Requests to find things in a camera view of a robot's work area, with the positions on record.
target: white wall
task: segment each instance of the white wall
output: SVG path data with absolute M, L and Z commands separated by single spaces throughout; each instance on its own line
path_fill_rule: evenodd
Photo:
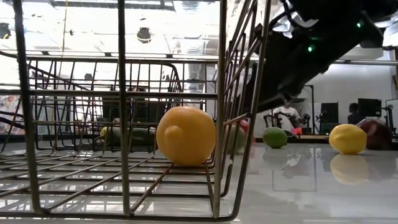
M 390 60 L 389 53 L 378 60 Z M 348 106 L 358 98 L 393 98 L 391 75 L 394 69 L 375 65 L 332 65 L 324 74 L 319 74 L 308 84 L 314 85 L 315 103 L 339 102 L 339 122 L 346 123 Z

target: person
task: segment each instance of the person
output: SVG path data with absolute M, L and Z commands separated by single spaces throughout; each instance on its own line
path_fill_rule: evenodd
M 352 103 L 349 105 L 349 112 L 351 113 L 350 115 L 348 115 L 347 120 L 348 120 L 348 124 L 353 124 L 356 125 L 358 124 L 360 121 L 362 121 L 363 119 L 365 119 L 364 116 L 361 116 L 358 113 L 358 104 L 357 103 Z
M 286 102 L 283 106 L 273 109 L 272 112 L 273 114 L 283 113 L 288 116 L 294 116 L 296 120 L 300 118 L 299 112 L 297 112 L 295 108 L 291 107 L 289 102 Z M 292 131 L 292 129 L 294 129 L 294 124 L 292 124 L 288 117 L 284 115 L 279 115 L 279 118 L 282 118 L 282 120 L 280 121 L 280 126 L 282 129 L 288 131 Z

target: metal wire rack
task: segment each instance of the metal wire rack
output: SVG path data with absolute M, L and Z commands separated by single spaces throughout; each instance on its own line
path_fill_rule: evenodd
M 5 201 L 0 207 L 0 216 L 189 222 L 225 222 L 236 218 L 248 168 L 264 61 L 258 61 L 257 74 L 251 75 L 251 78 L 256 79 L 254 92 L 246 93 L 245 85 L 242 88 L 238 85 L 239 81 L 248 81 L 249 61 L 254 50 L 260 48 L 259 58 L 265 56 L 271 0 L 266 4 L 265 25 L 260 35 L 254 33 L 257 1 L 244 3 L 228 50 L 225 41 L 220 41 L 218 61 L 172 57 L 126 58 L 124 1 L 118 2 L 118 58 L 26 55 L 22 3 L 15 0 L 13 6 L 18 54 L 1 52 L 1 55 L 14 57 L 19 62 L 20 85 L 18 90 L 2 89 L 0 94 L 19 96 L 17 111 L 11 114 L 13 119 L 10 125 L 25 130 L 26 150 L 11 154 L 6 149 L 7 144 L 3 145 L 0 156 L 0 199 Z M 249 34 L 245 33 L 247 26 L 250 28 Z M 225 39 L 226 1 L 221 0 L 220 40 Z M 249 49 L 246 55 L 243 54 L 245 47 Z M 90 63 L 93 67 L 90 82 L 73 76 L 77 63 L 81 62 Z M 69 77 L 57 75 L 57 65 L 61 63 L 72 64 L 68 72 L 65 72 L 65 68 L 62 70 L 63 74 L 69 73 Z M 102 63 L 118 65 L 114 79 L 96 79 L 96 68 Z M 43 65 L 48 64 L 50 68 L 44 68 Z M 204 93 L 184 92 L 184 83 L 188 83 L 188 80 L 183 77 L 184 69 L 179 70 L 178 67 L 193 64 L 202 65 L 205 70 L 209 65 L 218 64 L 216 93 L 206 90 L 207 85 L 213 82 L 211 80 L 190 81 L 204 83 Z M 131 75 L 136 72 L 134 68 L 143 66 L 158 66 L 160 73 L 169 69 L 170 78 L 167 81 L 134 80 Z M 246 94 L 253 95 L 249 113 L 243 113 L 242 99 L 245 99 Z M 235 101 L 238 95 L 243 97 Z M 118 128 L 121 142 L 125 142 L 124 139 L 132 139 L 129 130 L 133 128 L 144 128 L 148 133 L 154 130 L 162 115 L 171 107 L 184 105 L 188 101 L 203 105 L 207 100 L 216 100 L 218 140 L 214 153 L 200 167 L 175 166 L 156 152 L 154 140 L 145 145 L 129 141 L 128 145 L 121 144 L 118 147 L 95 144 L 95 136 L 103 126 Z M 140 105 L 143 107 L 141 111 L 146 111 L 141 117 Z M 114 118 L 119 118 L 119 121 L 113 122 Z M 224 139 L 224 129 L 232 124 L 239 125 L 240 121 L 247 118 L 248 138 L 239 165 L 239 184 L 230 210 L 222 198 L 229 192 L 236 162 L 233 154 L 227 155 L 225 142 L 228 142 L 229 134 Z M 49 135 L 48 141 L 43 141 L 40 127 Z M 173 190 L 173 185 L 180 187 Z M 155 206 L 153 200 L 161 198 L 170 210 L 161 214 L 148 213 L 149 208 Z M 178 209 L 175 208 L 175 202 L 182 203 L 183 199 L 189 200 L 189 205 L 183 205 L 185 208 L 202 206 L 204 212 L 176 213 Z M 113 208 L 112 212 L 108 212 L 109 207 Z

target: wire grid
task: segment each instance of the wire grid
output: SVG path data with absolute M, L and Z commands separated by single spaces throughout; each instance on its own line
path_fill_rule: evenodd
M 124 1 L 119 1 L 119 8 L 124 8 Z M 129 64 L 152 65 L 154 63 L 161 67 L 174 64 L 214 64 L 214 61 L 207 60 L 175 60 L 175 59 L 129 59 L 124 54 L 124 39 L 119 38 L 119 58 L 82 58 L 82 57 L 49 57 L 49 56 L 25 56 L 24 35 L 22 25 L 22 6 L 20 1 L 14 2 L 16 11 L 16 34 L 18 43 L 18 55 L 7 55 L 15 57 L 20 62 L 20 80 L 21 90 L 1 90 L 2 95 L 17 95 L 21 93 L 21 105 L 24 117 L 24 129 L 26 135 L 26 152 L 21 154 L 3 153 L 0 156 L 0 198 L 10 200 L 5 203 L 6 209 L 0 208 L 0 216 L 6 217 L 42 217 L 42 218 L 102 218 L 102 219 L 132 219 L 132 220 L 162 220 L 162 221 L 199 221 L 199 222 L 225 222 L 236 218 L 239 212 L 239 206 L 243 194 L 244 180 L 248 168 L 249 151 L 251 147 L 251 136 L 253 134 L 256 109 L 258 105 L 258 94 L 260 90 L 262 68 L 264 61 L 258 61 L 257 74 L 251 75 L 255 79 L 255 88 L 253 92 L 246 92 L 245 85 L 239 88 L 239 80 L 243 83 L 248 82 L 249 78 L 249 60 L 252 53 L 260 48 L 259 58 L 264 58 L 266 49 L 266 37 L 269 23 L 269 13 L 271 1 L 266 4 L 266 16 L 264 17 L 264 28 L 261 34 L 255 34 L 255 21 L 257 12 L 257 1 L 246 1 L 244 3 L 241 16 L 237 25 L 236 32 L 232 41 L 229 43 L 229 49 L 225 51 L 225 43 L 220 44 L 220 58 L 218 61 L 218 80 L 217 94 L 214 93 L 184 93 L 177 72 L 172 75 L 167 91 L 161 91 L 162 85 L 159 84 L 158 91 L 134 91 L 133 88 L 140 86 L 140 80 L 131 80 L 127 76 L 126 66 Z M 226 28 L 226 2 L 221 1 L 220 16 L 220 39 L 225 39 Z M 246 27 L 249 22 L 250 34 L 246 42 Z M 119 35 L 124 36 L 124 11 L 119 10 Z M 248 46 L 249 52 L 243 55 L 245 46 Z M 51 64 L 61 62 L 92 63 L 94 67 L 99 63 L 118 63 L 118 69 L 115 71 L 113 88 L 109 91 L 96 90 L 95 71 L 93 81 L 89 89 L 84 89 L 79 85 L 79 80 L 74 80 L 73 75 L 69 80 L 61 80 L 64 86 L 63 90 L 57 89 L 60 86 L 57 77 L 57 71 L 52 72 L 52 68 L 45 71 L 39 64 L 47 61 Z M 26 71 L 33 70 L 34 76 L 29 78 Z M 243 99 L 245 95 L 253 95 L 251 111 L 243 114 Z M 238 95 L 242 95 L 240 100 L 235 100 Z M 113 110 L 112 103 L 119 98 L 119 117 L 120 121 L 112 122 L 112 116 L 108 115 L 107 121 L 98 121 L 96 107 L 98 104 L 104 104 L 104 98 L 111 98 L 110 111 Z M 167 161 L 156 153 L 156 143 L 147 146 L 145 152 L 140 151 L 135 145 L 121 144 L 120 147 L 94 146 L 94 136 L 98 135 L 101 126 L 114 126 L 120 128 L 121 142 L 124 139 L 131 139 L 132 134 L 128 128 L 136 126 L 146 127 L 149 132 L 155 128 L 161 116 L 171 107 L 184 104 L 187 99 L 214 100 L 217 99 L 217 146 L 211 157 L 198 167 L 180 167 Z M 83 108 L 83 121 L 75 119 L 75 113 L 78 111 L 81 103 Z M 135 111 L 137 111 L 137 102 L 145 104 L 156 104 L 156 117 L 153 122 L 151 116 L 145 115 L 143 122 L 137 120 Z M 37 121 L 35 114 L 40 114 L 40 108 L 52 106 L 54 116 L 52 119 Z M 71 118 L 64 120 L 66 114 L 72 114 Z M 239 125 L 240 121 L 249 119 L 249 131 L 247 134 L 244 155 L 239 171 L 239 182 L 236 189 L 235 200 L 233 202 L 232 212 L 229 208 L 221 207 L 223 202 L 220 200 L 229 192 L 233 165 L 235 161 L 234 154 L 227 155 L 226 143 L 228 138 L 234 138 L 233 145 L 236 144 L 236 135 L 230 135 L 227 131 L 226 138 L 223 138 L 227 126 L 230 130 L 231 125 Z M 48 146 L 38 144 L 39 135 L 37 127 L 43 125 L 51 136 L 51 141 L 46 142 Z M 160 186 L 177 185 L 174 190 L 162 192 Z M 200 186 L 205 191 L 190 192 L 192 186 Z M 143 187 L 143 190 L 137 190 L 136 187 Z M 15 200 L 16 196 L 24 197 L 30 195 L 30 201 L 21 208 L 23 200 Z M 117 208 L 113 207 L 112 212 L 101 210 L 95 212 L 95 209 L 87 208 L 83 202 L 92 202 L 95 200 L 90 197 L 101 197 L 108 204 L 116 202 Z M 164 214 L 145 213 L 148 207 L 155 205 L 151 200 L 153 198 L 169 198 L 177 200 L 206 200 L 209 212 L 201 214 L 196 212 L 192 215 L 186 213 L 176 215 L 173 209 Z M 173 208 L 173 203 L 169 201 L 166 207 Z

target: yellow lemon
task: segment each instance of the yellow lemon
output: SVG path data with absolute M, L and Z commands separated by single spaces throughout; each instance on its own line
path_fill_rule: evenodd
M 331 173 L 342 184 L 356 186 L 368 182 L 369 166 L 362 156 L 337 155 L 330 161 Z
M 197 166 L 215 148 L 216 126 L 206 112 L 196 107 L 174 107 L 160 120 L 156 142 L 168 160 L 178 165 Z
M 329 143 L 343 154 L 357 154 L 365 150 L 366 133 L 353 124 L 341 124 L 331 131 Z

